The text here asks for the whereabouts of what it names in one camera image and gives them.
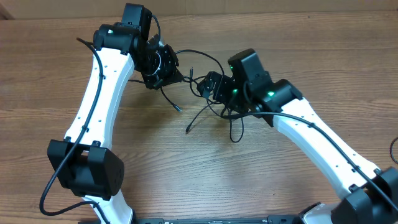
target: table surface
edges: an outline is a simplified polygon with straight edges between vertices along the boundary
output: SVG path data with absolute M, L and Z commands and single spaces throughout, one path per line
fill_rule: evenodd
M 95 217 L 90 207 L 45 217 L 39 198 L 53 173 L 48 143 L 63 139 L 91 72 L 91 52 L 75 38 L 91 40 L 101 24 L 119 20 L 0 21 L 1 223 L 76 223 Z M 159 21 L 175 50 L 204 51 L 220 60 L 227 75 L 227 59 L 254 48 L 273 80 L 290 80 L 353 149 L 382 169 L 394 166 L 388 147 L 398 135 L 398 12 Z M 196 77 L 219 71 L 201 55 L 178 57 L 184 74 L 190 67 Z M 122 192 L 139 217 L 264 217 L 338 201 L 305 154 L 263 120 L 245 118 L 237 144 L 229 140 L 228 122 L 211 111 L 185 134 L 205 100 L 195 98 L 186 83 L 164 90 L 182 113 L 160 91 L 128 83 L 113 130 L 113 151 L 126 168 Z M 237 121 L 233 136 L 239 135 Z M 45 207 L 55 211 L 79 201 L 56 181 Z

